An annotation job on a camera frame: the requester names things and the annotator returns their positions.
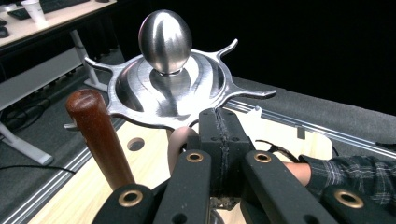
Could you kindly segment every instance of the metal egg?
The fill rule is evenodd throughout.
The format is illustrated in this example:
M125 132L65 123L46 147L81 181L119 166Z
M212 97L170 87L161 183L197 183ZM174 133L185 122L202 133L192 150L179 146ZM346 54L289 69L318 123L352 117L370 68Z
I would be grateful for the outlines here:
M191 32L170 10L157 10L143 21L138 35L145 60L163 75L178 73L191 55Z

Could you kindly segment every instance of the desk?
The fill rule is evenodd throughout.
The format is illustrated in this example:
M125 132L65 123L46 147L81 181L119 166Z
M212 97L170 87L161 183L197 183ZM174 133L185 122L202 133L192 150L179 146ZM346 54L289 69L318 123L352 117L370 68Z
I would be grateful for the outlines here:
M305 140L299 139L295 127L234 112L247 133L248 130L258 133L255 138L284 147L295 156L303 153L324 160L332 157L332 142L324 135L306 132ZM136 183L153 189L169 177L166 130L149 129L125 122L117 134ZM127 145L136 138L143 139L145 145L139 151L130 151ZM255 143L255 147L267 150L269 145ZM90 158L30 223L92 223L111 192L95 160ZM245 223L238 205L230 212L219 210L219 213L225 223Z
M6 12L0 13L0 18L8 22L7 29L9 31L9 37L0 39L0 59L29 48L43 38L53 38L64 34L64 32L70 33L75 43L74 48L0 83L0 111L81 64L89 72L89 79L85 81L85 84L106 91L107 86L100 83L94 70L85 64L84 58L87 56L87 52L75 29L84 21L102 15L106 12L104 9L112 8L109 6L115 6L115 3L116 0L110 0L108 3L91 0L73 7L60 9L45 14L47 24L40 26L36 25L32 19L19 21L10 17ZM5 137L3 139L5 143L34 161L43 165L52 162L51 155L18 138L1 122L0 133Z

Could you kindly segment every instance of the wooden surface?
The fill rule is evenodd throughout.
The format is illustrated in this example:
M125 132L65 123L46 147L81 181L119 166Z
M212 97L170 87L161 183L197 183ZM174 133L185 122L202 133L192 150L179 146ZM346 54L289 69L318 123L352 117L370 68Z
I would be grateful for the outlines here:
M110 0L108 3L99 3L95 0L81 3L72 7L63 8L50 13L46 13L47 24L37 25L32 19L18 20L9 16L6 12L0 13L0 18L7 21L7 29L9 36L6 38L0 38L0 47L11 42L20 40L26 36L34 35L39 32L45 31L50 27L60 25L64 22L71 21L80 16L86 15L90 12L98 10L108 5L116 3L116 0Z
M324 160L332 157L332 143L324 135L305 133L305 140L298 139L294 127L247 116L239 112L236 114L245 130L255 131L255 138L282 146L295 156L302 152L305 155ZM166 130L148 129L125 122L117 131L117 134L137 183L152 189L169 177L166 159ZM130 151L127 148L128 143L138 138L144 140L144 147L138 151ZM255 143L255 147L267 150L269 145ZM282 161L286 160L281 156L279 158ZM111 192L111 188L98 165L91 158L38 212L30 223L92 223L96 213ZM219 212L225 223L245 223L239 205L231 212Z

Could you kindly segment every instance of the sleeve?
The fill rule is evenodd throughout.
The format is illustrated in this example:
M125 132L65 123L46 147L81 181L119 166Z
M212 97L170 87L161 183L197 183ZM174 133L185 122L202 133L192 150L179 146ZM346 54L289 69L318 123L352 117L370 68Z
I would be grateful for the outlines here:
M300 160L311 167L306 187L317 197L328 186L349 185L380 205L396 207L396 161L366 156L336 157L329 161L300 156Z

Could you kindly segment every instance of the gray desk leg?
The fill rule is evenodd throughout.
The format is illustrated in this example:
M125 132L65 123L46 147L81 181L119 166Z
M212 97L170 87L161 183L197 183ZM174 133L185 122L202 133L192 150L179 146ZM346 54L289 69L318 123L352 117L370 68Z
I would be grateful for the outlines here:
M99 82L99 79L90 66L87 65L85 62L85 57L88 57L87 51L84 48L84 45L81 42L81 39L79 38L78 32L76 30L70 32L70 35L72 36L72 39L75 43L76 46L76 51L78 53L78 57L81 60L82 65L88 72L88 76L90 77L89 79L85 80L85 84L91 87L94 87L98 90L101 91L107 91L107 85Z
M43 152L37 147L34 147L30 143L15 136L2 122L0 122L0 133L5 137L3 139L4 143L17 149L19 152L26 155L30 159L42 165L48 165L53 161L51 155Z

